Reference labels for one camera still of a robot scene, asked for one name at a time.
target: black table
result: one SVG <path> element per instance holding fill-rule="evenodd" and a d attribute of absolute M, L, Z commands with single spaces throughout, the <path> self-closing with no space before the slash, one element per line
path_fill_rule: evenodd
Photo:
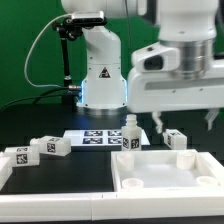
<path fill-rule="evenodd" d="M 211 131 L 204 120 L 207 111 L 163 113 L 165 128 L 178 129 L 188 136 L 188 148 L 208 151 L 224 162 L 224 121 L 218 118 Z M 126 115 L 111 117 L 87 116 L 63 105 L 16 105 L 0 113 L 0 150 L 6 147 L 29 145 L 32 138 L 45 135 L 62 137 L 65 130 L 120 129 Z M 163 138 L 155 131 L 150 114 L 139 114 L 150 146 L 143 150 L 167 149 Z M 40 166 L 20 167 L 0 192 L 8 194 L 111 192 L 111 151 L 119 146 L 73 147 L 65 157 L 41 155 Z M 113 220 L 95 223 L 224 223 L 224 217 L 183 217 L 166 219 Z"/>

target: robot end effector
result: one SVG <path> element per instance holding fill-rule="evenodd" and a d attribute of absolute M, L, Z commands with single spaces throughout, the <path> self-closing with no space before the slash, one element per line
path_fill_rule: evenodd
<path fill-rule="evenodd" d="M 132 55 L 128 107 L 135 113 L 152 112 L 159 130 L 162 111 L 209 109 L 211 129 L 214 115 L 224 106 L 224 60 L 213 59 L 219 1 L 156 2 L 159 42 Z"/>

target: green wall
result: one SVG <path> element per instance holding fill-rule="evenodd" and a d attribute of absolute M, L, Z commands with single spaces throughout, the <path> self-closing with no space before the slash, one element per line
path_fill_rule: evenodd
<path fill-rule="evenodd" d="M 41 29 L 53 18 L 64 14 L 60 0 L 0 0 L 0 107 L 18 98 L 46 91 L 30 86 L 23 73 L 27 53 Z M 132 49 L 129 46 L 127 20 L 110 20 L 107 28 L 122 40 L 122 74 L 131 69 L 130 52 L 157 41 L 158 30 L 139 18 L 132 18 Z M 216 51 L 224 51 L 219 35 Z M 85 40 L 69 43 L 71 74 L 80 84 L 86 74 Z M 29 66 L 29 77 L 36 84 L 63 85 L 63 67 L 58 34 L 49 29 L 38 43 Z"/>

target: white container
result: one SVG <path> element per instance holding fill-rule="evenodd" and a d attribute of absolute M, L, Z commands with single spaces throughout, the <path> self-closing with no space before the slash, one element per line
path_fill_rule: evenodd
<path fill-rule="evenodd" d="M 12 174 L 10 159 L 9 157 L 3 157 L 2 154 L 0 155 L 0 190 Z"/>
<path fill-rule="evenodd" d="M 123 171 L 131 171 L 135 166 L 134 155 L 130 152 L 123 152 L 117 155 L 118 169 Z"/>
<path fill-rule="evenodd" d="M 6 148 L 4 157 L 11 158 L 12 167 L 36 166 L 40 164 L 40 154 L 37 146 Z"/>
<path fill-rule="evenodd" d="M 144 182 L 138 178 L 127 178 L 122 181 L 122 188 L 124 189 L 140 189 L 144 187 Z"/>
<path fill-rule="evenodd" d="M 217 187 L 219 186 L 219 181 L 210 176 L 200 176 L 196 179 L 197 185 L 200 187 Z"/>
<path fill-rule="evenodd" d="M 129 114 L 126 126 L 121 128 L 122 151 L 140 151 L 142 129 L 137 126 L 136 115 Z"/>
<path fill-rule="evenodd" d="M 39 153 L 66 156 L 71 152 L 71 140 L 68 138 L 59 138 L 44 136 L 40 139 L 31 139 L 31 146 L 38 146 Z"/>
<path fill-rule="evenodd" d="M 192 170 L 195 167 L 195 153 L 184 150 L 177 154 L 177 168 L 181 170 Z"/>

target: cube with markers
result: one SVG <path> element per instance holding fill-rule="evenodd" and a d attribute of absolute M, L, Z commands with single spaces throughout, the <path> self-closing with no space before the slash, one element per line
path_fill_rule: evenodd
<path fill-rule="evenodd" d="M 44 136 L 40 139 L 31 139 L 30 145 L 37 146 L 42 154 L 66 156 L 71 152 L 71 140 L 68 138 Z"/>
<path fill-rule="evenodd" d="M 40 154 L 36 146 L 6 148 L 4 157 L 11 158 L 12 167 L 36 166 L 40 163 Z"/>
<path fill-rule="evenodd" d="M 164 143 L 173 150 L 187 149 L 187 137 L 176 129 L 166 129 Z"/>

